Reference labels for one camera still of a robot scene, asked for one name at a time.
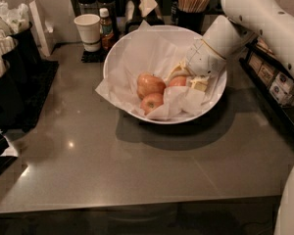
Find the cable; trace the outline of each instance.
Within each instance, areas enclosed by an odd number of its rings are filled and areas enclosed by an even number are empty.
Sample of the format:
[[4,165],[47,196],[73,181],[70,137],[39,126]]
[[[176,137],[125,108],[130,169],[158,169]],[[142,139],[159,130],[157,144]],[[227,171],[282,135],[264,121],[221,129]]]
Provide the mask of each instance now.
[[260,225],[262,225],[262,224],[268,224],[269,222],[270,222],[270,220],[267,220],[267,221],[264,221],[264,222],[259,222],[259,221],[247,222],[247,223],[243,223],[241,225],[241,227],[245,227],[245,226],[250,225],[250,224],[260,224]]
[[264,232],[266,232],[266,231],[269,231],[269,230],[271,230],[272,229],[272,226],[270,226],[270,227],[267,227],[266,229],[264,229],[264,230],[262,230],[262,231],[260,231],[259,233],[257,233],[256,235],[262,235]]

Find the label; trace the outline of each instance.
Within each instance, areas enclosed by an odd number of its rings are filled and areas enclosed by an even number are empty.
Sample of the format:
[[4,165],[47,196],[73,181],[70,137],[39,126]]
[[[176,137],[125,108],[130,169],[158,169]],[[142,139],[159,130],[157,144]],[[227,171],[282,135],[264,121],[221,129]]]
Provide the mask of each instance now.
[[276,69],[267,63],[263,63],[261,69],[258,72],[259,79],[269,87],[275,77]]
[[290,104],[292,95],[286,93],[276,81],[272,83],[269,92],[278,104],[282,106]]
[[171,6],[171,25],[178,25],[177,2],[173,2]]
[[109,35],[113,32],[112,24],[102,25],[102,34]]
[[253,68],[256,74],[258,74],[259,70],[261,69],[261,66],[263,64],[263,60],[258,57],[256,54],[252,54],[251,58],[249,60],[249,66]]
[[294,88],[294,80],[292,80],[281,71],[276,76],[275,80],[287,93],[290,93],[290,91]]

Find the box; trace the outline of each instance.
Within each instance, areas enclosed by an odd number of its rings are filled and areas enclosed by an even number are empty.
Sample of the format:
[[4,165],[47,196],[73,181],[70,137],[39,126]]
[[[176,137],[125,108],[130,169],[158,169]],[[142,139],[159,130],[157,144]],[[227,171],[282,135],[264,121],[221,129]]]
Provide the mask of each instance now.
[[258,49],[265,52],[267,55],[271,56],[273,59],[276,59],[276,56],[274,55],[274,53],[272,52],[268,44],[265,42],[264,38],[259,36],[257,38],[256,46]]
[[275,76],[277,74],[277,69],[267,62],[264,62],[258,72],[259,79],[264,83],[264,85],[269,88]]
[[277,74],[275,80],[286,93],[290,93],[294,88],[294,80],[281,71]]
[[293,95],[284,91],[276,80],[271,84],[269,92],[279,105],[291,105]]
[[264,60],[257,56],[255,53],[251,54],[248,65],[254,70],[256,74],[258,74]]

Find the napkin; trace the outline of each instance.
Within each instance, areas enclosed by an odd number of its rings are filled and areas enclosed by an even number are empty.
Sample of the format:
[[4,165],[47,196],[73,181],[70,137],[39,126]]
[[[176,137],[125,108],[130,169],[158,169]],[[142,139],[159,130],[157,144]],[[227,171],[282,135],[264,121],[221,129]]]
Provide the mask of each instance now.
[[106,65],[113,64],[115,67],[108,71],[96,88],[99,95],[126,112],[148,119],[170,120],[179,116],[191,118],[205,111],[201,105],[203,102],[209,102],[218,78],[209,83],[206,93],[188,86],[167,87],[164,105],[145,116],[143,110],[139,108],[141,100],[136,93],[137,77],[142,72],[148,71],[165,79],[184,59],[188,48],[174,45],[145,21],[126,41],[128,42],[125,49],[116,63],[111,60],[115,56],[108,55]]
[[140,0],[140,4],[138,7],[141,12],[141,17],[145,18],[157,7],[157,5],[158,4],[155,0]]
[[7,2],[0,1],[0,18],[14,34],[20,33],[29,28],[28,5],[22,3],[18,8],[9,9]]

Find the sauce bottle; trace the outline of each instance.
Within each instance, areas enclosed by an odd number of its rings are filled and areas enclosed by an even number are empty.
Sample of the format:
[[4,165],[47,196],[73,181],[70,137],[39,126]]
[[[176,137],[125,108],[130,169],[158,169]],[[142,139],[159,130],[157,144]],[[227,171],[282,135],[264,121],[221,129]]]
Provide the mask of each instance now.
[[112,20],[107,8],[100,8],[101,44],[104,50],[109,51],[116,43]]

